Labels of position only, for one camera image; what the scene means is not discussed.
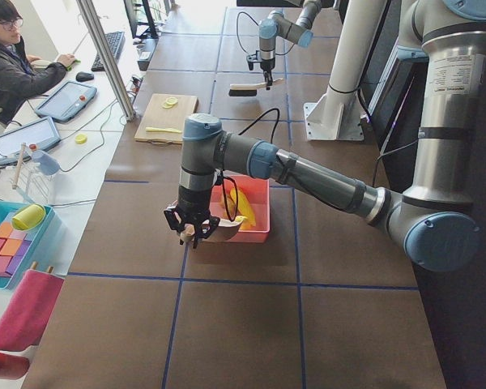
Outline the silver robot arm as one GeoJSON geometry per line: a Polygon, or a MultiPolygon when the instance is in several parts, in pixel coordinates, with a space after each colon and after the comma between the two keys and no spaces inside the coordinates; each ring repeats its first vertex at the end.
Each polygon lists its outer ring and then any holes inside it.
{"type": "Polygon", "coordinates": [[[302,48],[309,46],[313,39],[313,22],[322,9],[318,0],[290,1],[301,7],[297,20],[292,22],[285,18],[282,11],[271,11],[258,23],[258,49],[255,54],[247,56],[249,68],[258,63],[264,77],[265,89],[273,85],[272,71],[275,68],[276,38],[280,37],[302,48]]]}
{"type": "Polygon", "coordinates": [[[329,167],[260,139],[223,129],[206,113],[185,120],[177,201],[164,215],[183,242],[221,238],[210,211],[224,171],[271,178],[355,214],[399,245],[415,264],[452,271],[479,249],[466,175],[486,64],[486,1],[404,1],[393,57],[428,63],[416,161],[402,192],[365,182],[372,155],[359,148],[360,84],[389,4],[351,1],[326,92],[304,107],[306,136],[327,142],[329,167]]]}

